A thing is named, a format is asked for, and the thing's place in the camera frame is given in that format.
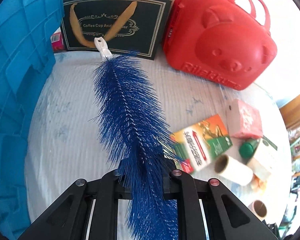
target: red bear lunch box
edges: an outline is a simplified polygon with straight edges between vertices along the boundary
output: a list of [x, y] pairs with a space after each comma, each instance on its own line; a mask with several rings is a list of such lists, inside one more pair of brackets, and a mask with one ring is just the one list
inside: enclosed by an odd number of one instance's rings
[[243, 90], [277, 55], [265, 24], [235, 4], [235, 0], [175, 0], [163, 40], [168, 63], [178, 70]]

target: white plastic hook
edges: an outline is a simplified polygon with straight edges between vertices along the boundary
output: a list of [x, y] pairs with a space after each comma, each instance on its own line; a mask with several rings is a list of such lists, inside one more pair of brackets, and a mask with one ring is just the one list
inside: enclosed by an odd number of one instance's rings
[[111, 51], [109, 51], [108, 49], [108, 45], [104, 38], [94, 38], [94, 44], [103, 58], [107, 58], [112, 55]]

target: gold border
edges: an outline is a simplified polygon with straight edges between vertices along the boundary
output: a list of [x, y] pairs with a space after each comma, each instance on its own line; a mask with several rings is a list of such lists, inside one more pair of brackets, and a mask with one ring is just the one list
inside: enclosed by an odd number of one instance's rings
[[[73, 0], [73, 1], [63, 3], [63, 5], [69, 5], [69, 4], [73, 4], [75, 2], [88, 2], [88, 1], [97, 1], [97, 0]], [[158, 31], [159, 31], [159, 26], [160, 26], [159, 23], [161, 22], [162, 15], [163, 15], [163, 12], [164, 12], [164, 8], [166, 6], [166, 2], [154, 1], [154, 0], [123, 0], [123, 1], [141, 1], [141, 2], [147, 2], [147, 3], [160, 5], [159, 13], [158, 13], [158, 16], [157, 16], [157, 21], [156, 21], [155, 26], [154, 26], [154, 32], [153, 32], [150, 47], [149, 47], [149, 52], [148, 52], [148, 54], [138, 53], [138, 55], [140, 55], [140, 56], [151, 57], [152, 53], [153, 53], [153, 49], [154, 49], [155, 39], [157, 38]], [[62, 18], [62, 21], [61, 21], [61, 25], [62, 25], [63, 29], [66, 30], [65, 26], [64, 26], [63, 18]], [[71, 47], [70, 48], [66, 32], [64, 34], [65, 34], [64, 38], [65, 38], [65, 42], [66, 42], [68, 50], [86, 50], [86, 48], [82, 48], [82, 47]], [[124, 52], [128, 53], [129, 52], [127, 50], [121, 50], [121, 49], [110, 49], [110, 51], [122, 52], [122, 53], [124, 53]]]

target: embossed bear face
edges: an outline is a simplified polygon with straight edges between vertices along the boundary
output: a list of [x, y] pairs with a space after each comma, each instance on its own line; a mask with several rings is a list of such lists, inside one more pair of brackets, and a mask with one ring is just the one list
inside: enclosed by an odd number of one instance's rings
[[207, 66], [227, 73], [261, 73], [274, 59], [264, 35], [240, 24], [222, 6], [210, 7], [202, 16], [205, 30], [198, 37], [195, 54]]

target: bear nose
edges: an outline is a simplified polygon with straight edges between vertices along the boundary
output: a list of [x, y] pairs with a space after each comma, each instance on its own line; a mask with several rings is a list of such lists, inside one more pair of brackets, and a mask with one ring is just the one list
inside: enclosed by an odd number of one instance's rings
[[241, 63], [234, 59], [223, 59], [219, 63], [220, 67], [228, 71], [239, 71], [241, 69]]

